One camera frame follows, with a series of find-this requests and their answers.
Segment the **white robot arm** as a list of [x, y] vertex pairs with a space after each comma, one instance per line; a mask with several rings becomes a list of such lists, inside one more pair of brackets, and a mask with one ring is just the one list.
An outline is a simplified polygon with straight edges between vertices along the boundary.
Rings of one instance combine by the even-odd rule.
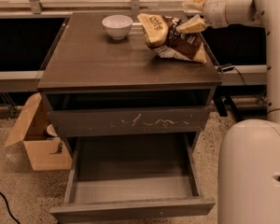
[[226, 133], [219, 151], [217, 224], [280, 224], [280, 0], [186, 0], [204, 30], [231, 24], [266, 32], [267, 118]]

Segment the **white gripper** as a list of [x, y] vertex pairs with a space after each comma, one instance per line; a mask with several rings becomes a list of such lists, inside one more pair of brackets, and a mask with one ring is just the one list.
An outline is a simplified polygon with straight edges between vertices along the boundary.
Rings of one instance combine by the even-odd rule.
[[226, 7], [228, 0], [185, 0], [182, 7], [203, 11], [203, 18], [195, 15], [190, 20], [176, 27], [182, 34], [199, 33], [207, 28], [207, 23], [213, 28], [227, 27]]

